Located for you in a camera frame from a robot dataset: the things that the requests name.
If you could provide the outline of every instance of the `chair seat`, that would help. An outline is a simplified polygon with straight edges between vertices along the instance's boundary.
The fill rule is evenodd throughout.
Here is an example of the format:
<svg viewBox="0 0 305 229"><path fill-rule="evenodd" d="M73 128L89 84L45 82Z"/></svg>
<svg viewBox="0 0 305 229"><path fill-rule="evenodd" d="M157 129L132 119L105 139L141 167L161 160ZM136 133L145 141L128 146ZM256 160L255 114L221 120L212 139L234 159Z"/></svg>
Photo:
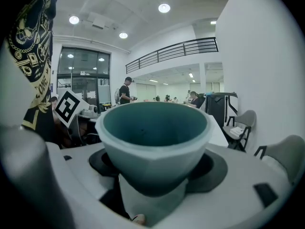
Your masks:
<svg viewBox="0 0 305 229"><path fill-rule="evenodd" d="M229 137L231 137L232 139L234 139L234 140L239 140L239 136L236 136L236 135L234 135L234 134L232 134L231 132L230 132L230 130L231 129L233 129L233 128L235 128L235 126L223 126L223 130L224 130L224 132L229 136Z"/></svg>

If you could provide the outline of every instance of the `bowl rim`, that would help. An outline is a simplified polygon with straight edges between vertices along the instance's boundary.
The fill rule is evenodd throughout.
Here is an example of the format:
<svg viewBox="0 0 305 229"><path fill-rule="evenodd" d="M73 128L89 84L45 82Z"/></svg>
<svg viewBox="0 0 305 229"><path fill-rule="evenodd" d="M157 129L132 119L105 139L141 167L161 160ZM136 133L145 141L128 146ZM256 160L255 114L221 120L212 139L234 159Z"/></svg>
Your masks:
<svg viewBox="0 0 305 229"><path fill-rule="evenodd" d="M132 103L132 104L176 104L176 103L164 103L164 102L140 102L140 103ZM114 111L118 108L123 108L125 105L128 104L122 104L120 106L116 106L110 110L107 110L105 114L102 114L95 124L95 129L97 130L100 139L105 144L115 147L125 153L131 153L136 156L145 156L146 158L159 158L159 157L167 157L172 155L182 155L186 153L190 153L192 151L196 151L200 148L202 148L212 137L212 132L214 129L214 124L212 123L209 115L205 112L203 112L200 109L193 108L187 105L178 104L181 107L185 107L190 111L198 111L201 113L201 115L206 119L206 128L204 131L202 131L198 136L192 138L189 141L174 144L170 146L143 146L138 144L132 144L126 141L123 141L114 135L112 135L104 126L104 118L107 114L109 114L111 111Z"/></svg>

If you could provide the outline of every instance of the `black metal railing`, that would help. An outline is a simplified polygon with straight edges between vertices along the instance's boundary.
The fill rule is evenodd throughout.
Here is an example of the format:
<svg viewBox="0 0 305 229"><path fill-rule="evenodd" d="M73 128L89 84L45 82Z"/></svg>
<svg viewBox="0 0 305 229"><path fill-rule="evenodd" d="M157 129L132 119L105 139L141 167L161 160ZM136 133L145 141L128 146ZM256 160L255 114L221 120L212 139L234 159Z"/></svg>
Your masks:
<svg viewBox="0 0 305 229"><path fill-rule="evenodd" d="M218 52L215 37L194 39L177 43L157 51L151 52L126 65L126 73L130 73L154 63L159 63L168 59L192 55L204 52Z"/></svg>

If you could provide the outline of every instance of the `ceiling light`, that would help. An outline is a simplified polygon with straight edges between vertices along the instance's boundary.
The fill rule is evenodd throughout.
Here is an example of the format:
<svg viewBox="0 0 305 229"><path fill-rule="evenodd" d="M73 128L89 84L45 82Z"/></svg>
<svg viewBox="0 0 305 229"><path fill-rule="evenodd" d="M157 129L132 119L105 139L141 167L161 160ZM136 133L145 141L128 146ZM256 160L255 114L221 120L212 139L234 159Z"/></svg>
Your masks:
<svg viewBox="0 0 305 229"><path fill-rule="evenodd" d="M163 3L159 6L159 11L161 13L167 13L169 10L171 10L171 7L166 3Z"/></svg>
<svg viewBox="0 0 305 229"><path fill-rule="evenodd" d="M120 33L119 37L121 37L122 39L126 39L128 37L127 33Z"/></svg>
<svg viewBox="0 0 305 229"><path fill-rule="evenodd" d="M77 16L71 16L69 18L69 22L72 24L72 25L76 25L78 24L78 22L80 22L80 19L77 17Z"/></svg>

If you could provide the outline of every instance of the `chair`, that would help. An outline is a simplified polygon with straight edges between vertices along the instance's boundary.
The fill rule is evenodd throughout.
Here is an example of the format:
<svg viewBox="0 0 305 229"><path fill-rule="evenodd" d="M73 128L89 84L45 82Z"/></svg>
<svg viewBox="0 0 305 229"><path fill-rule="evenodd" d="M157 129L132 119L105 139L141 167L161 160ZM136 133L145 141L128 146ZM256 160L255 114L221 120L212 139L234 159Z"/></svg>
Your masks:
<svg viewBox="0 0 305 229"><path fill-rule="evenodd" d="M283 141L258 147L254 156L262 150L260 159L270 156L279 162L286 170L288 180L294 184L305 168L305 141L298 135L290 135Z"/></svg>
<svg viewBox="0 0 305 229"><path fill-rule="evenodd" d="M233 119L233 126L229 126L231 119ZM246 125L244 132L240 136L233 135L230 130L235 127L235 122ZM245 152L245 148L248 142L249 134L251 129L256 123L256 113L253 110L247 110L241 116L230 116L227 125L223 127L223 131L227 136L228 141L236 143L234 149L240 146L241 151Z"/></svg>

